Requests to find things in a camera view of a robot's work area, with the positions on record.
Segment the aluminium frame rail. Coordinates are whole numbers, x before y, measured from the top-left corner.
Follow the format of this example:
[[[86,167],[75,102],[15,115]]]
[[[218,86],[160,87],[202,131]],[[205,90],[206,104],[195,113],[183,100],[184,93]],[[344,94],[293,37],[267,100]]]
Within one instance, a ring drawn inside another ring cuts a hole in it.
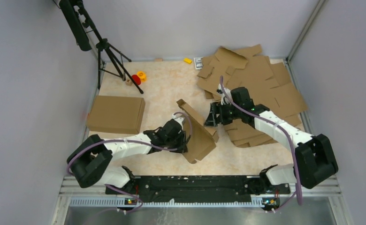
[[[293,183],[265,186],[258,175],[138,176],[123,193],[105,185],[81,188],[72,176],[63,179],[52,223],[65,222],[68,207],[109,207],[128,210],[145,207],[247,207],[270,211],[292,197]]]

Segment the red round toy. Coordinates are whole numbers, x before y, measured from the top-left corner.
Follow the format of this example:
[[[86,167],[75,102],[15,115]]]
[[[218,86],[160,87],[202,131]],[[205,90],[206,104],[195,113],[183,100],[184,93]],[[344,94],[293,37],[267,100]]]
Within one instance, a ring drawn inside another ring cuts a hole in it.
[[[133,79],[133,81],[137,84],[140,85],[142,83],[141,79],[139,76],[137,75],[132,75],[131,78]]]

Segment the small wooden cube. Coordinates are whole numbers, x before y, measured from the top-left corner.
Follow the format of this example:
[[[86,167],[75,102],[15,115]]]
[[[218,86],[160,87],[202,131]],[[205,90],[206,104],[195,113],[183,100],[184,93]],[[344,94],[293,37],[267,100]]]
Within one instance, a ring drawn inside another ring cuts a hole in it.
[[[126,84],[126,85],[128,85],[128,86],[131,86],[131,85],[133,84],[133,82],[132,82],[131,80],[127,80],[127,81],[125,82],[125,84]]]

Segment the orange round toy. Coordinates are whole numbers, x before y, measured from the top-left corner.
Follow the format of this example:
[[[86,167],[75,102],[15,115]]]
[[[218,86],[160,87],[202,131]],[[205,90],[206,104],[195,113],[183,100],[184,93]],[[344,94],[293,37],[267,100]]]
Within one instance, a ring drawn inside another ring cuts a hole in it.
[[[146,73],[144,71],[138,71],[137,76],[139,77],[141,82],[146,82],[147,81],[147,76],[146,76]]]

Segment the cardboard box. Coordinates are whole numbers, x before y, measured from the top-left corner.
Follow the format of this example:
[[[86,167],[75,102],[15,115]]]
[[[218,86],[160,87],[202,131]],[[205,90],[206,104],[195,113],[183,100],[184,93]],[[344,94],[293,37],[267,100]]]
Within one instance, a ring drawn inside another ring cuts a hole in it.
[[[142,97],[95,97],[86,126],[90,131],[113,134],[138,134],[145,100]]]
[[[179,99],[176,103],[189,116],[192,124],[190,126],[188,122],[184,122],[183,129],[186,132],[191,131],[191,138],[187,143],[187,152],[183,153],[183,156],[189,163],[195,164],[216,148],[219,140],[217,129],[205,127],[205,118],[183,99]]]

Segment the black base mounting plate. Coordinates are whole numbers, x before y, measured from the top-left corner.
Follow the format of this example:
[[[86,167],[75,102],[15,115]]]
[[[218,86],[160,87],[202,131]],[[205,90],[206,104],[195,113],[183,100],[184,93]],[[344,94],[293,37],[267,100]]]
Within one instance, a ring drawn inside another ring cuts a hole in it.
[[[141,176],[122,190],[145,203],[245,203],[252,195],[291,193],[288,184],[272,186],[258,175]]]

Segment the playing card box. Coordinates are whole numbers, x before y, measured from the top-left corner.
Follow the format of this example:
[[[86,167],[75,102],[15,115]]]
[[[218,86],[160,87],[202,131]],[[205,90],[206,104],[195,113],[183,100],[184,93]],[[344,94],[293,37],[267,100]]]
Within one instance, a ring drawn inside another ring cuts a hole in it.
[[[194,66],[196,70],[201,70],[203,67],[202,57],[193,58]]]

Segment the yellow block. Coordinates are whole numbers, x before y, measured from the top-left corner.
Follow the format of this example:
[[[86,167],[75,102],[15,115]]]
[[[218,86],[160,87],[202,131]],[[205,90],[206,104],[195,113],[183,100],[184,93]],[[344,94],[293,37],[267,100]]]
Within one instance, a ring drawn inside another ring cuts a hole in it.
[[[189,58],[184,58],[183,61],[187,64],[191,64],[192,63],[192,60],[189,59]]]

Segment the cardboard sheet pile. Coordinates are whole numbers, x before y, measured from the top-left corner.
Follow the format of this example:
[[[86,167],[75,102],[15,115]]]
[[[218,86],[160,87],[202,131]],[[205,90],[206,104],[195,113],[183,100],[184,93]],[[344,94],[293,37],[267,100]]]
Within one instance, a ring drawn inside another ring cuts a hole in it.
[[[216,90],[223,76],[224,87],[245,87],[256,105],[265,105],[294,127],[302,123],[299,115],[307,110],[303,97],[284,63],[271,63],[262,55],[260,44],[236,50],[219,47],[214,54],[202,57],[201,63],[197,86],[205,91],[207,99],[220,101]]]

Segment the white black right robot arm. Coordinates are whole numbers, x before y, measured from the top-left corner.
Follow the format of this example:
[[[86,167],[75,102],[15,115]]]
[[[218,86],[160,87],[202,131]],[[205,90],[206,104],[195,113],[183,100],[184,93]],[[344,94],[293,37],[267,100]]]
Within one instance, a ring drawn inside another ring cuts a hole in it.
[[[235,120],[260,131],[293,154],[293,164],[272,165],[261,171],[259,187],[272,193],[278,185],[296,183],[312,189],[339,171],[332,145],[323,134],[312,135],[279,118],[268,107],[254,104],[245,87],[229,90],[218,86],[220,102],[210,105],[206,127],[229,125]]]

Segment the folded closed cardboard box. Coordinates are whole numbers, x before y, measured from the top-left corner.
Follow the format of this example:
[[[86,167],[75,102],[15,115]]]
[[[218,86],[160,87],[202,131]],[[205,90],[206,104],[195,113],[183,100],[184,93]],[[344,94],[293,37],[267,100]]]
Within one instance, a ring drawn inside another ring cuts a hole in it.
[[[145,100],[142,97],[95,97],[86,126],[90,131],[113,134],[138,134]]]

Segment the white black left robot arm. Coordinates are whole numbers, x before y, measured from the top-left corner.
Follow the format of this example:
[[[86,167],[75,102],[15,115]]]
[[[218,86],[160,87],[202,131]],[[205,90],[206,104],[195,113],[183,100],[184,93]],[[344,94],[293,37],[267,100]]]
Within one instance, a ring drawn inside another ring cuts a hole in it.
[[[128,194],[135,186],[135,176],[126,166],[109,167],[112,161],[159,151],[186,153],[191,133],[183,129],[184,118],[170,119],[164,126],[134,136],[102,139],[89,136],[67,159],[68,172],[81,188],[111,185]]]

